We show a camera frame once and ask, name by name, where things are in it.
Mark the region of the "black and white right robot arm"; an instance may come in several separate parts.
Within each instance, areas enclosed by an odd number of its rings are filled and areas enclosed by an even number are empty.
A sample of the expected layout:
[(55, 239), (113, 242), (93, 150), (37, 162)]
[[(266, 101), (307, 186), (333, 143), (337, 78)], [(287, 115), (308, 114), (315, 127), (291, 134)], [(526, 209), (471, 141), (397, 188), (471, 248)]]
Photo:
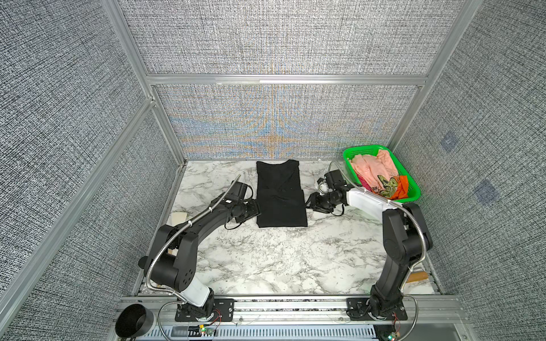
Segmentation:
[(387, 254), (379, 279), (371, 288), (364, 313), (380, 320), (402, 307), (405, 284), (414, 268), (432, 248), (432, 241), (418, 205), (406, 205), (349, 183), (340, 170), (317, 180), (317, 192), (306, 202), (309, 209), (332, 213), (338, 206), (353, 207), (382, 223), (382, 244)]

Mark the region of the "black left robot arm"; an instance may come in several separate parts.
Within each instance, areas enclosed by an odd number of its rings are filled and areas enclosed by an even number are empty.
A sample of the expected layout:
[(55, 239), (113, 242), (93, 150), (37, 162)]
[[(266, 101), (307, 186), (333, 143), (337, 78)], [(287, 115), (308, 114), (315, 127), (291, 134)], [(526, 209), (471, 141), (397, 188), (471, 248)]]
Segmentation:
[(260, 215), (257, 201), (245, 197), (249, 189), (249, 185), (235, 180), (197, 216), (175, 226), (159, 227), (149, 254), (139, 260), (146, 288), (175, 297), (198, 318), (210, 317), (214, 292), (196, 277), (198, 248), (206, 237), (230, 221), (239, 227)]

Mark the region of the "black t-shirt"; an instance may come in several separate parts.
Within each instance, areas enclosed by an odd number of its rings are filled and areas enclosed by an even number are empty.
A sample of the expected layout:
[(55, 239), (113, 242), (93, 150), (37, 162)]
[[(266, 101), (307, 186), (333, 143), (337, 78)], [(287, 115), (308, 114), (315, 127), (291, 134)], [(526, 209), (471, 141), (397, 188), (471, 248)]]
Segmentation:
[(260, 207), (258, 227), (307, 227), (299, 162), (288, 160), (272, 164), (259, 161), (256, 167), (257, 202)]

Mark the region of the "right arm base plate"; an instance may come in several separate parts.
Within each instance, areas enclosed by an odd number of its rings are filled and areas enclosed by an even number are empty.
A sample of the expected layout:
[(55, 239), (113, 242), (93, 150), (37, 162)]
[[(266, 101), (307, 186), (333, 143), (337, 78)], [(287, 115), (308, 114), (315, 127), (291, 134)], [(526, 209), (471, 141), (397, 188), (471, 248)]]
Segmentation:
[(346, 299), (346, 314), (351, 321), (401, 321), (408, 319), (408, 314), (401, 300), (383, 302), (378, 298), (363, 296)]

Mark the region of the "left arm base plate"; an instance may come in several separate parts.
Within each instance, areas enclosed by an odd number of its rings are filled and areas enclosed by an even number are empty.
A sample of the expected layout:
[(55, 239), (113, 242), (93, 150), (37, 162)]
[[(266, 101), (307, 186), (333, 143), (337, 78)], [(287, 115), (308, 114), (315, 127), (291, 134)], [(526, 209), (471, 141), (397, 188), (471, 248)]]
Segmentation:
[(223, 322), (231, 322), (235, 312), (235, 300), (230, 298), (215, 298), (208, 301), (204, 307), (196, 307), (189, 303), (176, 309), (176, 322), (211, 323), (216, 318)]

